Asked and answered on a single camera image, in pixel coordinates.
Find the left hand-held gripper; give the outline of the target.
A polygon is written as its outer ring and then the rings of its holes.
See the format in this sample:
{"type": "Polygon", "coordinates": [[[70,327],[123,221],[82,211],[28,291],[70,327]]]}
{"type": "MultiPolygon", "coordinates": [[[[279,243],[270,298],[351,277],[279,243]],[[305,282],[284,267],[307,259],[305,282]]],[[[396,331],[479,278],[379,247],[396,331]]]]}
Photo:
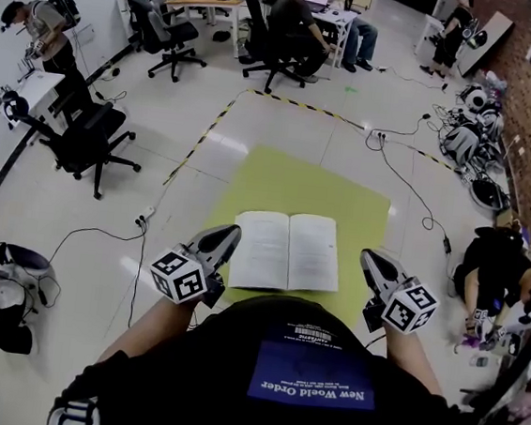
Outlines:
{"type": "Polygon", "coordinates": [[[174,304],[198,299],[212,309],[225,290],[218,270],[232,258],[241,234],[237,224],[218,225],[190,241],[194,254],[183,244],[164,250],[149,265],[155,287],[174,304]]]}

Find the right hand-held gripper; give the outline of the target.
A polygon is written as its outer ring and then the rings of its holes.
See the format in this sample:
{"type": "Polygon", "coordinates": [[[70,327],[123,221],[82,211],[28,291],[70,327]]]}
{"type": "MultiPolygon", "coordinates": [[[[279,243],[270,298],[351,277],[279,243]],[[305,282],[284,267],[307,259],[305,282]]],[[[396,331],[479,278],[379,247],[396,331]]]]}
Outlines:
{"type": "Polygon", "coordinates": [[[408,335],[430,321],[439,302],[427,285],[410,278],[398,261],[379,250],[364,249],[359,261],[374,294],[362,312],[370,332],[385,325],[408,335]]]}

